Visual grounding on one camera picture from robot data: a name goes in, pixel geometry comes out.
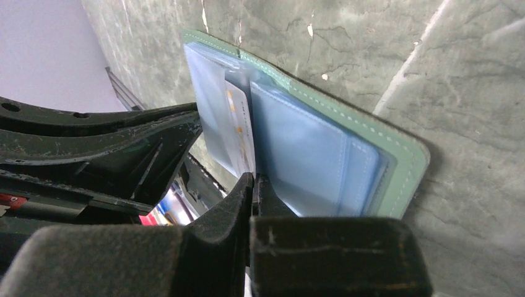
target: green wallet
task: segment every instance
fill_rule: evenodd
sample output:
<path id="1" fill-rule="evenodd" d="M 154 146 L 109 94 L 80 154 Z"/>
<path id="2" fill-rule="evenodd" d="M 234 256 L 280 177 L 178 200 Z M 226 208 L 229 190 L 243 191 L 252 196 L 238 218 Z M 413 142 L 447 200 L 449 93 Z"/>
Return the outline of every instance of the green wallet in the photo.
<path id="1" fill-rule="evenodd" d="M 236 46 L 183 33 L 207 149 L 222 166 L 268 175 L 301 216 L 403 216 L 430 161 L 423 143 Z"/>

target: gray marble table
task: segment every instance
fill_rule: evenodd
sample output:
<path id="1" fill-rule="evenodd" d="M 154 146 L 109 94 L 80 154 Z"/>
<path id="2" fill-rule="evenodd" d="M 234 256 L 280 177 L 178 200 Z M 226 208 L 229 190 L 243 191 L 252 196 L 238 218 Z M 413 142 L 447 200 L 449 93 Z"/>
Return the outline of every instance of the gray marble table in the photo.
<path id="1" fill-rule="evenodd" d="M 525 296 L 523 0 L 145 0 L 84 7 L 149 107 L 194 100 L 180 29 L 208 31 L 420 137 L 432 162 L 404 220 L 438 291 Z M 200 140 L 192 152 L 235 180 Z"/>

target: hole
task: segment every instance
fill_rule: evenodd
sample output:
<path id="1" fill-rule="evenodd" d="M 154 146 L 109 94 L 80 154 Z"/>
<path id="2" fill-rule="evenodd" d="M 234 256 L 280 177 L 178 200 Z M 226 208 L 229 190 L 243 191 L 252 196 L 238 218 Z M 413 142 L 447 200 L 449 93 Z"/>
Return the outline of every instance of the hole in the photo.
<path id="1" fill-rule="evenodd" d="M 89 114 L 88 113 L 74 113 L 73 116 L 75 118 L 79 118 L 79 119 L 87 119 L 87 118 L 89 118 Z"/>
<path id="2" fill-rule="evenodd" d="M 14 113 L 17 113 L 20 111 L 20 108 L 16 105 L 13 105 L 11 103 L 2 103 L 2 107 L 6 110 L 12 111 Z"/>

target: red label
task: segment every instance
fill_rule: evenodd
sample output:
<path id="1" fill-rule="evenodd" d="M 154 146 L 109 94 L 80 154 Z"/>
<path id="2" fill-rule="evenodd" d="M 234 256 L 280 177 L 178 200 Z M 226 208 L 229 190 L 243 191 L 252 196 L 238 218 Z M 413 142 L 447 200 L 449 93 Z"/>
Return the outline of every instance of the red label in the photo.
<path id="1" fill-rule="evenodd" d="M 0 205 L 9 206 L 10 209 L 19 209 L 26 201 L 24 197 L 0 193 Z"/>

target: lavender wall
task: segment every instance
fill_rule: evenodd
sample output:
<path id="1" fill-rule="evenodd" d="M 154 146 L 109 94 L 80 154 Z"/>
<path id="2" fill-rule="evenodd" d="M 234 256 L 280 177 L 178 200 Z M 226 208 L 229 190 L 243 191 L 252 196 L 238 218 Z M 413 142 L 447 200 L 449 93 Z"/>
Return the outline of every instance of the lavender wall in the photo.
<path id="1" fill-rule="evenodd" d="M 0 0 L 0 96 L 60 110 L 125 110 L 80 0 Z"/>

